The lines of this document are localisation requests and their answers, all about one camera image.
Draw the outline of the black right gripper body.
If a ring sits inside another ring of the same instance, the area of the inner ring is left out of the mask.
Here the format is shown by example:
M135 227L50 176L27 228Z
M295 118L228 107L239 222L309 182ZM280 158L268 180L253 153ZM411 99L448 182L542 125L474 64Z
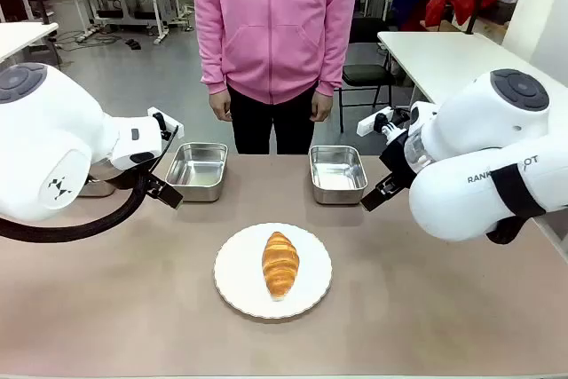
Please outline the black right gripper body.
M380 155L380 160L390 171L390 176L395 182L413 182L416 177L416 173L405 157L404 148L407 138L407 130L401 130L396 137L389 136L386 147Z

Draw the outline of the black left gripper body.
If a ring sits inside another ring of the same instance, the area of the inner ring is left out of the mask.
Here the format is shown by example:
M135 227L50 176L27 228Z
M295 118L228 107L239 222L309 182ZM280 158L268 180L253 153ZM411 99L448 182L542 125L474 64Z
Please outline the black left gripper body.
M156 177L146 166L137 166L122 171L118 176L106 182L118 190L140 190L143 194L153 191L158 186Z

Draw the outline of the person's left hand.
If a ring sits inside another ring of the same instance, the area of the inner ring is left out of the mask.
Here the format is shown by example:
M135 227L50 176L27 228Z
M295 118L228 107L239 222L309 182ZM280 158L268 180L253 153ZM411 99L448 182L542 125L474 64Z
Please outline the person's left hand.
M313 122L324 122L333 107L333 98L328 95L315 91L312 96L312 115Z

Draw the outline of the person's right hand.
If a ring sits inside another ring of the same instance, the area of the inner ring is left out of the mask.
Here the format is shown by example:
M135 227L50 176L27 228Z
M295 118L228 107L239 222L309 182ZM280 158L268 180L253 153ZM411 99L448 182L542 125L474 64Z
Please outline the person's right hand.
M210 94L209 105L219 121L230 122L232 120L231 96L228 90Z

